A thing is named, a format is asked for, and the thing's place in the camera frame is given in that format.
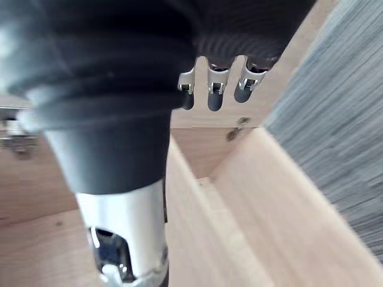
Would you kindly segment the right robot hand black cloth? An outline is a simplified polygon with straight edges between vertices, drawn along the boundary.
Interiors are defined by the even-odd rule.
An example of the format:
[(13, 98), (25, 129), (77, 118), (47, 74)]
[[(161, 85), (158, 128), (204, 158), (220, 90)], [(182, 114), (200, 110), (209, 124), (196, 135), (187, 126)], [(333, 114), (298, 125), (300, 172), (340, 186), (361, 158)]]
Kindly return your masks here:
[(200, 56), (273, 68), (314, 1), (2, 1), (1, 90), (45, 135), (106, 286), (168, 286), (172, 111)]

